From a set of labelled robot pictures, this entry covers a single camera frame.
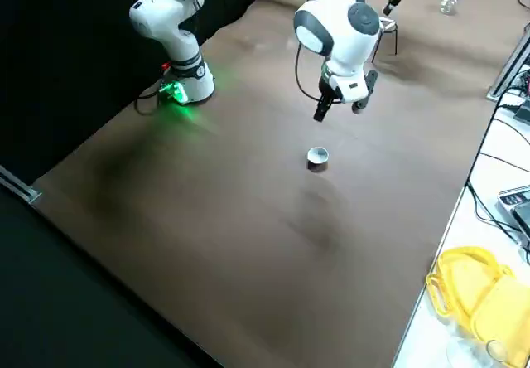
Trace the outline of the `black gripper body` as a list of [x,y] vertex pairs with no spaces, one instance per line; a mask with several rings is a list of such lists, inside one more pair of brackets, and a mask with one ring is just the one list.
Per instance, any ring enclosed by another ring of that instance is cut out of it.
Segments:
[[320,100],[330,104],[340,104],[342,102],[342,92],[336,86],[331,86],[324,78],[319,80]]

